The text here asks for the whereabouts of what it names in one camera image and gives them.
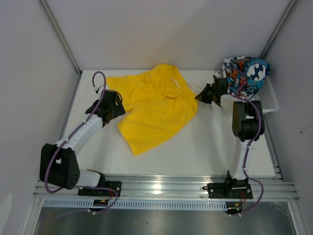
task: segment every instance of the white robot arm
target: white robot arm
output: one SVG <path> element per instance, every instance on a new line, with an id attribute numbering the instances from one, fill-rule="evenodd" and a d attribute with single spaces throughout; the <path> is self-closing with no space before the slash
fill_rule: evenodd
<path id="1" fill-rule="evenodd" d="M 45 144 L 41 152 L 40 179 L 60 188 L 99 185 L 100 172 L 80 170 L 76 156 L 83 146 L 110 120 L 125 114 L 122 98 L 116 91 L 105 90 L 103 97 L 86 110 L 83 121 L 68 137 Z"/>
<path id="2" fill-rule="evenodd" d="M 209 198 L 241 199 L 243 193 L 247 199 L 252 199 L 247 171 L 252 150 L 265 130 L 262 104 L 258 100 L 239 101 L 237 97 L 228 94 L 227 90 L 227 79 L 214 76 L 214 83 L 207 84 L 196 96 L 201 102 L 214 102 L 220 107 L 232 109 L 232 130 L 236 137 L 232 165 L 227 171 L 224 183 L 209 183 L 203 189 L 208 190 Z"/>

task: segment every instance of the white table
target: white table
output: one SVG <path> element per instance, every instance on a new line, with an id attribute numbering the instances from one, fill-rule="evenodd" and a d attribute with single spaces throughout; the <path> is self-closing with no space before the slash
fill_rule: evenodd
<path id="1" fill-rule="evenodd" d="M 70 113 L 65 135 L 82 121 L 87 108 L 98 99 L 92 89 L 91 78 L 95 71 L 83 72 L 75 101 Z M 143 70 L 103 70 L 106 77 L 138 74 Z M 181 70 L 186 82 L 201 91 L 206 83 L 212 83 L 215 71 Z M 96 84 L 103 79 L 97 77 Z M 173 138 L 137 157 L 123 139 L 117 124 L 124 117 L 112 120 L 94 135 L 78 155 L 81 169 L 93 169 L 106 174 L 127 175 L 179 175 L 224 176 L 229 169 L 235 149 L 232 134 L 232 115 L 215 104 L 199 102 L 196 116 Z M 268 147 L 261 136 L 253 151 L 249 175 L 273 177 L 275 175 Z"/>

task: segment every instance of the blue patterned fabric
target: blue patterned fabric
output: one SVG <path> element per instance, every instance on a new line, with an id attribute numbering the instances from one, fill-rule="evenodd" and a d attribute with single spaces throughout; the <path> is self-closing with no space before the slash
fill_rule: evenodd
<path id="1" fill-rule="evenodd" d="M 239 97 L 251 99 L 262 87 L 266 76 L 268 76 L 271 65 L 264 60 L 254 57 L 235 57 L 223 60 L 223 69 L 239 69 L 246 76 L 246 84 L 240 92 L 236 92 Z M 228 80 L 228 90 L 230 93 L 236 91 L 243 83 L 243 76 L 236 70 L 224 71 L 224 77 Z"/>

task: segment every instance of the yellow shirt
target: yellow shirt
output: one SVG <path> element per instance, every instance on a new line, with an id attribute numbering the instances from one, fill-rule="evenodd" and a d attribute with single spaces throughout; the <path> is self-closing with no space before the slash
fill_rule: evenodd
<path id="1" fill-rule="evenodd" d="M 126 112 L 118 128 L 133 154 L 144 153 L 167 141 L 197 112 L 195 94 L 174 65 L 107 79 L 110 89 L 123 98 Z"/>

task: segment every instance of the gray floor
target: gray floor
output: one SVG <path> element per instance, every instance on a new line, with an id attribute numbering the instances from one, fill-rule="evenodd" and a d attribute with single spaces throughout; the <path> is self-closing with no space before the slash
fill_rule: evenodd
<path id="1" fill-rule="evenodd" d="M 91 215 L 43 208 L 36 235 L 296 235 L 288 205 L 264 202 L 242 217 L 217 211 L 112 209 Z"/>

